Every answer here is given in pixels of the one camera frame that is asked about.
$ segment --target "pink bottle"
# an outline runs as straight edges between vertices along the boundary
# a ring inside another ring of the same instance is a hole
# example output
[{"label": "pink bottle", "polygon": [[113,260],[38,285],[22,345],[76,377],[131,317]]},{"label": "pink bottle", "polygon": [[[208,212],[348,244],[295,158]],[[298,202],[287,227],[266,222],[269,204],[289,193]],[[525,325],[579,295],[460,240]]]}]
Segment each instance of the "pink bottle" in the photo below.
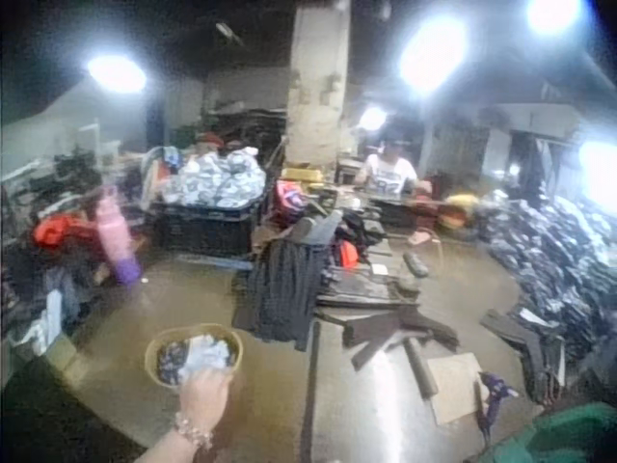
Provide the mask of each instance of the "pink bottle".
[{"label": "pink bottle", "polygon": [[131,250],[131,235],[116,197],[116,187],[104,188],[96,209],[96,228],[116,277],[120,283],[128,285],[135,282],[142,272]]}]

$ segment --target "white t-shirt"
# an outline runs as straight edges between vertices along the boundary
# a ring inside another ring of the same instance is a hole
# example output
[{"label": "white t-shirt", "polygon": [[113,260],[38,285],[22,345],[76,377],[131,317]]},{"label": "white t-shirt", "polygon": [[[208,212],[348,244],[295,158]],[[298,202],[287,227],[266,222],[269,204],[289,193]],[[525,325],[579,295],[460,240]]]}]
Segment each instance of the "white t-shirt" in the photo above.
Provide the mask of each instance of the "white t-shirt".
[{"label": "white t-shirt", "polygon": [[389,164],[377,154],[371,154],[364,162],[363,170],[368,175],[366,188],[380,195],[400,195],[406,181],[417,180],[414,166],[399,157],[396,164]]}]

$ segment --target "person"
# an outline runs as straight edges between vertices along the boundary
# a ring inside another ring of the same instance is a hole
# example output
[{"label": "person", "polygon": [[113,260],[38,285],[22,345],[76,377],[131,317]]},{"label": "person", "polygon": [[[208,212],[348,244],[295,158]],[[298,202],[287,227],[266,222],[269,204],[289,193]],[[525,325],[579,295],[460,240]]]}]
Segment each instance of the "person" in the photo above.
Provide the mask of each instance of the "person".
[{"label": "person", "polygon": [[402,157],[407,144],[401,137],[391,133],[381,154],[370,154],[356,175],[354,184],[364,186],[373,194],[399,197],[406,184],[430,188],[428,182],[417,182],[417,174],[412,163]]},{"label": "person", "polygon": [[175,428],[135,463],[191,463],[225,413],[231,379],[226,371],[215,369],[193,374],[180,388]]}]

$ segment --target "green fabric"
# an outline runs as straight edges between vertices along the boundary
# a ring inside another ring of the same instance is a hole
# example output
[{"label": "green fabric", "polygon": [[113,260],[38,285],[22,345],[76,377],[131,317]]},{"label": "green fabric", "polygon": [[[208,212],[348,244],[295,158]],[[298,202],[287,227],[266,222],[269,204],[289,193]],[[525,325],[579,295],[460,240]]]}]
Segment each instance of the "green fabric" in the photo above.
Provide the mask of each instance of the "green fabric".
[{"label": "green fabric", "polygon": [[591,403],[537,419],[489,449],[480,463],[584,463],[617,429],[617,410]]}]

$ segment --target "wicker basket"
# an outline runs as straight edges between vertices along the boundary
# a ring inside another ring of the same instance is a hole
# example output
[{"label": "wicker basket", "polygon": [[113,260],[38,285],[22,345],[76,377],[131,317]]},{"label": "wicker basket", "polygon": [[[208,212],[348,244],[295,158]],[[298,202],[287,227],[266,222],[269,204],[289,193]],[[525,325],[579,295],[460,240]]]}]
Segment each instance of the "wicker basket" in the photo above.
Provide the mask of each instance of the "wicker basket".
[{"label": "wicker basket", "polygon": [[176,386],[164,383],[158,378],[158,353],[162,347],[171,342],[189,340],[195,336],[202,335],[210,335],[215,340],[225,340],[227,342],[229,351],[232,354],[235,354],[235,364],[231,367],[231,371],[236,372],[242,363],[242,355],[244,353],[244,347],[240,337],[223,325],[203,323],[184,328],[172,328],[171,330],[166,330],[156,335],[146,349],[146,357],[144,362],[144,368],[146,369],[149,377],[152,378],[152,381],[159,386],[175,389]]}]

